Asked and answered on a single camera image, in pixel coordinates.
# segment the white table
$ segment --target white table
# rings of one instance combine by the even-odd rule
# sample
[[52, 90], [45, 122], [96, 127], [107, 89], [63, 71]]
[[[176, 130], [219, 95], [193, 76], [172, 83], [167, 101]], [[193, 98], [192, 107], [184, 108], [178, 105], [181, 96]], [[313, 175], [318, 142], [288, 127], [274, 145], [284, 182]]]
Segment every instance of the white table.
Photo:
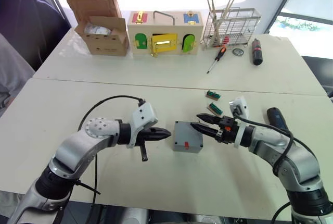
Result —
[[326, 95], [303, 58], [287, 38], [258, 35], [263, 63], [252, 64], [251, 46], [241, 47], [242, 57], [232, 47], [206, 74], [217, 49], [199, 50], [197, 55], [92, 56], [84, 41], [71, 29], [50, 54], [34, 78], [112, 84], [163, 86]]
[[[216, 103], [230, 115], [228, 102], [244, 95], [250, 119], [265, 122], [266, 110], [278, 107], [290, 130], [316, 154], [326, 191], [333, 198], [331, 150], [333, 104], [324, 96], [219, 91]], [[174, 122], [196, 121], [208, 112], [205, 90], [157, 88], [31, 79], [0, 118], [0, 190], [25, 193], [59, 144], [74, 133], [85, 112], [97, 101], [129, 94], [151, 102], [159, 116], [157, 127], [173, 132]], [[137, 107], [130, 99], [115, 99], [96, 108], [90, 117], [127, 121]], [[176, 153], [173, 137], [148, 142], [149, 161], [141, 162], [139, 148], [116, 146], [99, 155], [97, 202], [159, 210], [271, 219], [288, 201], [271, 167], [246, 148], [219, 144], [204, 137], [199, 154]], [[93, 166], [82, 181], [93, 185]], [[92, 193], [76, 186], [72, 200], [90, 202]], [[290, 219], [284, 211], [280, 219]]]

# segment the gray box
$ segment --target gray box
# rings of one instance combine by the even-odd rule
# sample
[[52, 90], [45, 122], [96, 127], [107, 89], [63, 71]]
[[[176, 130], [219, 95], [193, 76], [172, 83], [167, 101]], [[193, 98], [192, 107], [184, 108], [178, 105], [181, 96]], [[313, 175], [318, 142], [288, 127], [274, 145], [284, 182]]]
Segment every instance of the gray box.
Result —
[[176, 121], [173, 150], [187, 153], [199, 153], [203, 148], [202, 134], [187, 121]]

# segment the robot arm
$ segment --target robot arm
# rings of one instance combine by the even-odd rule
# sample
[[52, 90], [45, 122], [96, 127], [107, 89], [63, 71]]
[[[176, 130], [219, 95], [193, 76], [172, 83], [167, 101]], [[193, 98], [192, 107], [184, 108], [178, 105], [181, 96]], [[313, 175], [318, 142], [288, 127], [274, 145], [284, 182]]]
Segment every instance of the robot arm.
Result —
[[[231, 102], [233, 115], [248, 118], [248, 108], [243, 97]], [[234, 118], [222, 118], [198, 114], [201, 120], [216, 124], [219, 130], [201, 123], [191, 123], [199, 132], [215, 138], [218, 142], [243, 146], [275, 166], [286, 150], [290, 138], [275, 130], [238, 124]], [[320, 178], [319, 164], [305, 147], [292, 144], [286, 157], [278, 163], [276, 175], [287, 191], [295, 223], [333, 223], [333, 206], [328, 200]]]
[[20, 223], [23, 213], [31, 209], [54, 218], [56, 212], [66, 206], [72, 188], [90, 162], [104, 148], [116, 144], [124, 144], [128, 148], [140, 146], [142, 161], [148, 160], [145, 141], [161, 140], [171, 135], [166, 129], [150, 128], [157, 121], [149, 103], [142, 104], [132, 114], [129, 123], [105, 118], [89, 120], [79, 132], [69, 136], [59, 146], [55, 156], [30, 186], [7, 224]]

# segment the open cardboard box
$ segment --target open cardboard box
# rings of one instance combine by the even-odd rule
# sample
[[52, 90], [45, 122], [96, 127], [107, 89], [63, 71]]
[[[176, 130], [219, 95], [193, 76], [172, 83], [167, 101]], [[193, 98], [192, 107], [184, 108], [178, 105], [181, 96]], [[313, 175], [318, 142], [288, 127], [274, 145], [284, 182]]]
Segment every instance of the open cardboard box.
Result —
[[67, 0], [78, 22], [89, 16], [121, 17], [117, 0]]
[[80, 21], [75, 31], [87, 44], [93, 55], [125, 56], [129, 41], [124, 18], [90, 16], [89, 22], [112, 30], [110, 35], [87, 34], [84, 29], [86, 21]]

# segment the metal rack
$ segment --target metal rack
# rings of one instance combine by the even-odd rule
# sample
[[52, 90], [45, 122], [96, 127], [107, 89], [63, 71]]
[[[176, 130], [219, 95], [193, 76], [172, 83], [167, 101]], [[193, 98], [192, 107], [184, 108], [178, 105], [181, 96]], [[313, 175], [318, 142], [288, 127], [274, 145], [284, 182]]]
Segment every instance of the metal rack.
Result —
[[203, 39], [206, 47], [248, 44], [260, 18], [254, 8], [231, 8], [222, 19], [225, 9], [209, 12]]

